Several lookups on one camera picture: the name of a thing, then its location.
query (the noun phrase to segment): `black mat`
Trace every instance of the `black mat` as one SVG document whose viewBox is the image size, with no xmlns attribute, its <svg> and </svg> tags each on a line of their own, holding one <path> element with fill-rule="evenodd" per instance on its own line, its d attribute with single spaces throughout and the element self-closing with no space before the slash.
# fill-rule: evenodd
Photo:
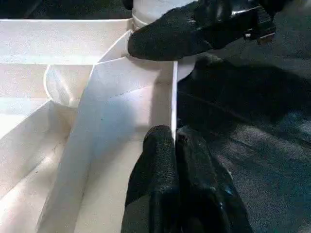
<svg viewBox="0 0 311 233">
<path fill-rule="evenodd" d="M 232 172 L 255 232 L 310 227 L 310 94 L 278 68 L 208 59 L 178 85 L 179 125 L 199 130 Z"/>
</svg>

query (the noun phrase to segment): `white cardboard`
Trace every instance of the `white cardboard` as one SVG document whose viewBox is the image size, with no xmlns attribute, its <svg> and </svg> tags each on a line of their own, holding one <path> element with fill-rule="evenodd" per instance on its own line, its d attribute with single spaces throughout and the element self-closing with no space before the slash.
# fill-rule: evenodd
<svg viewBox="0 0 311 233">
<path fill-rule="evenodd" d="M 0 103 L 24 105 L 0 139 L 0 232 L 120 231 L 143 138 L 155 125 L 175 135 L 177 79 L 187 72 L 128 57 L 131 27 L 131 19 L 0 20 Z M 37 98 L 57 104 L 36 108 Z"/>
<path fill-rule="evenodd" d="M 113 161 L 111 156 L 124 161 L 120 166 L 126 169 L 123 170 L 124 173 L 118 173 L 118 169 L 108 168 L 106 174 L 104 171 L 102 173 L 101 177 L 105 179 L 118 179 L 113 183 L 118 185 L 120 193 L 113 200 L 106 200 L 107 204 L 115 206 L 118 213 L 115 216 L 116 224 L 111 222 L 101 231 L 121 227 L 127 179 L 140 155 L 142 139 L 151 126 L 171 125 L 172 79 L 172 63 L 125 57 L 95 66 L 81 98 L 75 124 L 60 162 L 55 186 L 45 203 L 38 232 L 73 232 L 87 178 L 96 176 L 94 174 L 101 170 L 89 171 L 91 161 Z M 118 153 L 123 142 L 126 145 L 129 143 L 128 147 L 133 151 L 127 157 Z M 99 189 L 103 200 L 112 194 L 114 185 Z M 86 205 L 86 210 L 82 209 L 81 215 L 84 217 L 79 219 L 94 216 L 83 212 L 85 210 L 89 213 L 87 210 L 90 207 Z M 99 229 L 100 227 L 94 226 L 94 232 Z"/>
</svg>

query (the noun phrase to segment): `white cardboard box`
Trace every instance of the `white cardboard box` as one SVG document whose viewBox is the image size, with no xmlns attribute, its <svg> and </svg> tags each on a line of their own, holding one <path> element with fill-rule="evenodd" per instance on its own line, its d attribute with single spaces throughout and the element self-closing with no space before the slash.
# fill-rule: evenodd
<svg viewBox="0 0 311 233">
<path fill-rule="evenodd" d="M 0 21 L 0 232 L 120 232 L 143 138 L 155 125 L 175 135 L 193 62 L 130 57 L 131 27 Z"/>
</svg>

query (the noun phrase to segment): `black rubber glove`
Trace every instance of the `black rubber glove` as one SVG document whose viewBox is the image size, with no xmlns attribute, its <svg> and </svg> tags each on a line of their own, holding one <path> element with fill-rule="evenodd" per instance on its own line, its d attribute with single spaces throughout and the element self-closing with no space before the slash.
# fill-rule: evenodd
<svg viewBox="0 0 311 233">
<path fill-rule="evenodd" d="M 146 134 L 130 176 L 121 232 L 174 233 L 179 206 L 172 132 L 167 126 L 157 126 Z"/>
<path fill-rule="evenodd" d="M 228 171 L 190 128 L 152 128 L 128 185 L 123 233 L 250 233 Z"/>
<path fill-rule="evenodd" d="M 204 138 L 183 127 L 177 132 L 176 151 L 184 232 L 251 233 L 232 178 L 211 156 Z"/>
<path fill-rule="evenodd" d="M 133 0 L 123 3 L 127 9 L 133 7 Z M 268 14 L 259 0 L 199 0 L 172 9 L 134 32 L 128 51 L 141 59 L 178 60 L 221 49 L 245 35 L 258 39 L 271 34 L 272 21 L 273 12 Z"/>
</svg>

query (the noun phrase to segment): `black cloth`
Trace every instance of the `black cloth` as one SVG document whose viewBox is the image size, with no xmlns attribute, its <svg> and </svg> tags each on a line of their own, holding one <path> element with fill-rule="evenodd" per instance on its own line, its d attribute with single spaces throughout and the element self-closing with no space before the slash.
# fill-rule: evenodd
<svg viewBox="0 0 311 233">
<path fill-rule="evenodd" d="M 169 127 L 152 128 L 130 176 L 123 233 L 250 233 L 229 172 L 204 138 L 183 127 L 176 150 Z"/>
</svg>

